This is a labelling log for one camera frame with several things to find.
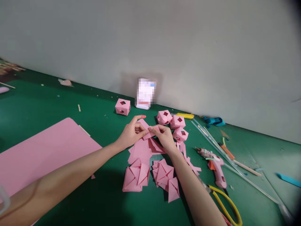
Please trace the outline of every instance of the pink paper cube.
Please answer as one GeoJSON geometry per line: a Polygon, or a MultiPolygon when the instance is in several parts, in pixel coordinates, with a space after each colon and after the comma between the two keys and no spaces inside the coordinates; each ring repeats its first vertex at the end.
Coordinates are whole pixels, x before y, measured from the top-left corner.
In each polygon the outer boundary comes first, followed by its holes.
{"type": "Polygon", "coordinates": [[[185,126],[186,126],[186,124],[185,124],[185,121],[184,121],[184,117],[177,116],[177,115],[172,116],[172,120],[170,122],[170,128],[171,129],[177,129],[179,127],[184,128],[185,126]]]}
{"type": "Polygon", "coordinates": [[[131,110],[131,101],[118,99],[115,105],[116,113],[127,116],[131,110]]]}
{"type": "Polygon", "coordinates": [[[187,140],[188,132],[184,130],[182,127],[179,127],[173,132],[172,136],[176,141],[183,142],[187,140]]]}
{"type": "Polygon", "coordinates": [[[172,115],[169,113],[169,110],[159,111],[157,115],[157,120],[160,125],[167,125],[172,120],[172,115]]]}

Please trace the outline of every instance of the teal object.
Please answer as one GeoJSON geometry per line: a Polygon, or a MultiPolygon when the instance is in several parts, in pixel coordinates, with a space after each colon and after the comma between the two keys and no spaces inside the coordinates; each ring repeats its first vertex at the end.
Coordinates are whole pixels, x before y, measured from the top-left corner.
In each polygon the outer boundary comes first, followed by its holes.
{"type": "Polygon", "coordinates": [[[276,174],[277,174],[277,176],[278,176],[281,180],[284,180],[284,181],[286,181],[286,182],[289,182],[289,183],[291,183],[291,184],[293,184],[293,185],[295,185],[295,186],[301,188],[301,182],[299,182],[299,181],[297,181],[297,180],[295,180],[295,179],[293,179],[293,178],[291,178],[291,177],[288,177],[288,176],[285,176],[285,175],[283,175],[283,174],[280,174],[280,173],[276,173],[276,174]]]}
{"type": "Polygon", "coordinates": [[[223,121],[221,117],[217,118],[207,118],[206,116],[203,117],[204,122],[206,122],[206,127],[210,128],[210,124],[215,126],[224,126],[226,123],[223,121]]]}

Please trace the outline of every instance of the pink paper sheet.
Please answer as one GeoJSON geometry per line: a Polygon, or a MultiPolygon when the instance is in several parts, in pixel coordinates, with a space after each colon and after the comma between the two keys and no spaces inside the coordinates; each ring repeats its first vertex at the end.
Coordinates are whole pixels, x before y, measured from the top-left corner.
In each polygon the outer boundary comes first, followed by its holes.
{"type": "Polygon", "coordinates": [[[0,154],[0,184],[9,196],[55,169],[100,149],[66,118],[0,154]]]}

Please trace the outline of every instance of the glue gun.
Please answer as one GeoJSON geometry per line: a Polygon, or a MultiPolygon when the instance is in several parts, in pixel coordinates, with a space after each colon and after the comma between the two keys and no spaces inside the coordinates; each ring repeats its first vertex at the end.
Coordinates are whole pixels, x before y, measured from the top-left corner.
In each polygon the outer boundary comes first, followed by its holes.
{"type": "Polygon", "coordinates": [[[197,148],[197,149],[198,149],[198,153],[200,153],[201,156],[205,157],[206,160],[209,161],[209,163],[208,163],[209,169],[214,170],[216,185],[218,187],[226,189],[227,183],[226,183],[226,180],[225,180],[222,168],[221,168],[221,166],[224,165],[223,159],[216,156],[212,152],[207,151],[206,149],[203,149],[203,148],[197,148]]]}

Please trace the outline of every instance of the wooden stick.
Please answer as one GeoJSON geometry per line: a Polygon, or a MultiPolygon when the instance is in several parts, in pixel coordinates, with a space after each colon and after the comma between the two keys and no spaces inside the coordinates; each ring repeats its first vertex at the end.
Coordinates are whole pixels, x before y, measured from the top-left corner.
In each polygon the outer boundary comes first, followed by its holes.
{"type": "Polygon", "coordinates": [[[237,162],[235,159],[233,159],[233,162],[239,165],[240,167],[244,168],[245,170],[255,174],[256,176],[262,176],[260,173],[256,172],[255,170],[252,170],[251,168],[245,166],[244,164],[237,162]]]}
{"type": "Polygon", "coordinates": [[[1,85],[6,85],[6,86],[8,86],[8,87],[10,87],[10,88],[13,88],[13,89],[15,89],[16,87],[13,87],[13,86],[10,86],[10,85],[7,85],[7,84],[5,84],[5,83],[0,83],[1,85]]]}

